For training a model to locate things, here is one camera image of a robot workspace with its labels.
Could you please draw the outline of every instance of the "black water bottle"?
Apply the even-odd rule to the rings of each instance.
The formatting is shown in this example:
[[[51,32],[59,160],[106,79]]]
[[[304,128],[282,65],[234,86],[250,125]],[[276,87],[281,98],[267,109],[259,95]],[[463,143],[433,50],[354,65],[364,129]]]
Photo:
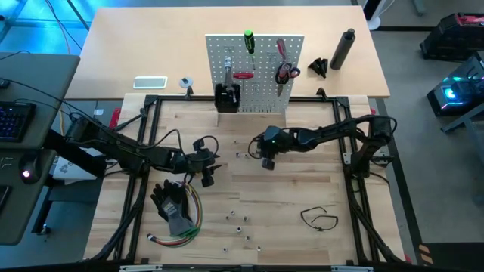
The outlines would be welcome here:
[[[343,33],[340,43],[338,44],[338,47],[336,47],[333,58],[331,59],[331,69],[339,70],[341,68],[355,39],[354,29],[348,29],[348,31]]]

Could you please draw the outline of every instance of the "green screwdriver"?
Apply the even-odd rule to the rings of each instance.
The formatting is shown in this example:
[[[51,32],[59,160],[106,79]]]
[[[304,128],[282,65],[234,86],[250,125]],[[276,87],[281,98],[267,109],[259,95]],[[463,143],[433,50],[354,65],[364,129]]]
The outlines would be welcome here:
[[[256,47],[256,42],[254,41],[254,33],[252,32],[252,30],[246,30],[244,32],[244,41],[245,41],[245,47],[247,48],[250,56],[252,57],[252,65],[255,71],[256,62],[254,60],[254,48]]]

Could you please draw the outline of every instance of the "computer mouse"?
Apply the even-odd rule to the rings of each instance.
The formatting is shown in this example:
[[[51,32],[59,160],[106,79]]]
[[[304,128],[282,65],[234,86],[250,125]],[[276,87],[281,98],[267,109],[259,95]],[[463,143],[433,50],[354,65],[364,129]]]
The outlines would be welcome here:
[[[34,184],[42,176],[42,166],[40,164],[40,151],[26,151],[18,163],[20,178],[25,184]]]

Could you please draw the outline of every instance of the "wooden work surface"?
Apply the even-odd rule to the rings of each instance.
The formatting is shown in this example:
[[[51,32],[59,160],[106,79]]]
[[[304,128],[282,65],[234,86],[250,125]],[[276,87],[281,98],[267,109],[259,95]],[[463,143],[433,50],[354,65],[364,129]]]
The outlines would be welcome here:
[[[138,114],[143,101],[143,94],[127,94],[119,122],[125,122]],[[366,97],[350,97],[350,102],[353,116],[361,116],[370,111]],[[147,240],[147,233],[158,237],[169,235],[168,225],[157,214],[149,194],[155,183],[162,184],[166,178],[181,181],[183,175],[151,171],[137,261],[149,258],[151,263],[164,264],[316,265],[345,264],[345,260],[355,259],[355,244],[337,141],[320,144],[307,153],[276,156],[273,172],[263,169],[260,160],[249,159],[244,155],[250,140],[268,125],[317,128],[334,123],[330,104],[291,103],[286,119],[276,114],[219,115],[211,102],[163,102],[161,110],[157,140],[167,131],[177,128],[181,132],[185,152],[190,153],[193,152],[193,141],[212,134],[220,142],[221,157],[216,164],[223,166],[216,170],[213,176],[215,184],[211,187],[202,188],[200,178],[192,181],[203,204],[203,225],[192,243],[177,249]],[[136,138],[138,127],[139,122],[134,122],[123,132]],[[150,126],[147,127],[145,142],[149,131]],[[213,143],[206,140],[206,144],[213,150]],[[169,136],[162,145],[177,147],[176,136]],[[240,157],[236,157],[236,152],[240,153]],[[379,168],[373,168],[372,171],[385,175]],[[98,253],[117,228],[127,183],[128,176],[123,174],[104,179],[85,250],[86,258]],[[366,180],[366,184],[374,226],[394,253],[403,258],[389,188],[384,181],[373,176]],[[299,212],[314,206],[324,206],[329,215],[338,216],[339,224],[325,232],[306,226]],[[227,221],[225,216],[230,215],[231,210],[235,211],[235,216]],[[243,222],[244,215],[249,217],[248,222]],[[237,227],[242,227],[242,233],[237,233]],[[130,236],[131,231],[128,231],[123,256],[128,251]],[[250,236],[249,242],[244,240],[245,236]],[[362,236],[367,256],[370,256],[364,231]]]
[[[333,57],[349,28],[356,40],[342,69],[328,67],[326,79],[309,70],[316,58]],[[66,99],[122,99],[126,93],[149,92],[133,89],[136,76],[168,76],[166,88],[153,93],[185,92],[178,82],[188,76],[195,94],[213,95],[205,35],[245,29],[305,36],[293,95],[314,95],[323,87],[329,95],[389,97],[361,7],[325,6],[99,8]]]

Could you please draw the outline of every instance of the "keyboard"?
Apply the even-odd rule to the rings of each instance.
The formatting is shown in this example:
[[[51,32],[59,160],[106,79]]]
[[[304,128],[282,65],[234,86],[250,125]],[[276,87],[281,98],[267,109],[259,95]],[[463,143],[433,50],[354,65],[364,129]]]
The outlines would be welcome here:
[[[0,102],[0,142],[21,142],[35,109],[31,103]]]

